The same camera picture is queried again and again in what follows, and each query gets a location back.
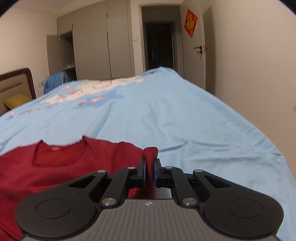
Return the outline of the dark red long-sleeve shirt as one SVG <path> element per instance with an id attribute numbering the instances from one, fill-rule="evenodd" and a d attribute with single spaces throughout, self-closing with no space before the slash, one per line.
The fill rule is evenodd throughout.
<path id="1" fill-rule="evenodd" d="M 116 173 L 121 168 L 147 162 L 149 178 L 144 189 L 135 188 L 129 198 L 155 198 L 152 183 L 156 147 L 141 149 L 127 142 L 112 143 L 89 137 L 66 146 L 43 141 L 17 147 L 1 155 L 1 240 L 19 240 L 15 209 L 24 198 L 97 170 Z"/>

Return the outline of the mustard yellow pillow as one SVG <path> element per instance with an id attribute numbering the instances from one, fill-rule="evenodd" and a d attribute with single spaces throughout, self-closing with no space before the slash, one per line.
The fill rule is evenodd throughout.
<path id="1" fill-rule="evenodd" d="M 5 107 L 9 109 L 17 108 L 27 102 L 30 102 L 32 99 L 24 95 L 23 93 L 16 94 L 11 96 L 3 101 Z"/>

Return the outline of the blue garment on chair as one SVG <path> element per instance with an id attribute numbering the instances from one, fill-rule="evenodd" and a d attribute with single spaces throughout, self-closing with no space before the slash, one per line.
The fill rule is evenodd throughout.
<path id="1" fill-rule="evenodd" d="M 51 90 L 69 81 L 71 81 L 71 79 L 69 78 L 69 76 L 65 71 L 50 75 L 44 84 L 44 94 L 50 92 Z"/>

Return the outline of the red fu door decoration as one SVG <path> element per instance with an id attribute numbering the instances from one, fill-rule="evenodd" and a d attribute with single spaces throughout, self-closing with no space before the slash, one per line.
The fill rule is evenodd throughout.
<path id="1" fill-rule="evenodd" d="M 196 16 L 190 9 L 187 9 L 184 29 L 188 35 L 192 38 L 195 32 L 198 16 Z"/>

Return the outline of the grey built-in wardrobe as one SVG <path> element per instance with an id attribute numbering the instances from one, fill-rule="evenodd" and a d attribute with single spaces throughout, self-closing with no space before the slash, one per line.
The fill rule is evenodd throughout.
<path id="1" fill-rule="evenodd" d="M 57 18 L 46 36 L 49 74 L 72 71 L 77 80 L 135 75 L 130 1 L 99 1 Z"/>

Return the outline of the light blue cartoon bedsheet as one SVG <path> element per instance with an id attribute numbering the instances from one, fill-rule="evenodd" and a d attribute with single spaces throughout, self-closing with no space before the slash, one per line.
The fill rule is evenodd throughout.
<path id="1" fill-rule="evenodd" d="M 83 136 L 157 147 L 161 163 L 200 168 L 276 199 L 280 240 L 295 240 L 295 180 L 283 154 L 227 104 L 169 68 L 61 85 L 1 117 L 1 153 Z"/>

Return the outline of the white bedroom door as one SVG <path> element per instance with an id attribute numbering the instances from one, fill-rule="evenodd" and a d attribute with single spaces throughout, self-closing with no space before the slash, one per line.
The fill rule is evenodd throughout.
<path id="1" fill-rule="evenodd" d="M 190 9 L 196 16 L 198 21 L 195 32 L 191 38 L 184 29 L 184 22 L 187 9 Z M 205 32 L 202 11 L 198 1 L 183 1 L 180 5 L 182 38 L 183 38 L 183 63 L 184 78 L 193 84 L 205 89 L 206 87 L 206 53 L 198 54 L 194 48 L 205 45 Z"/>

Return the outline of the brown padded headboard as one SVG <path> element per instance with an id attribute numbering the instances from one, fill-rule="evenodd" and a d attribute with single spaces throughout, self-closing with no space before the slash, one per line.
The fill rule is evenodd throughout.
<path id="1" fill-rule="evenodd" d="M 30 100 L 36 99 L 33 77 L 29 68 L 1 74 L 1 115 L 10 110 L 3 102 L 17 94 L 24 94 Z"/>

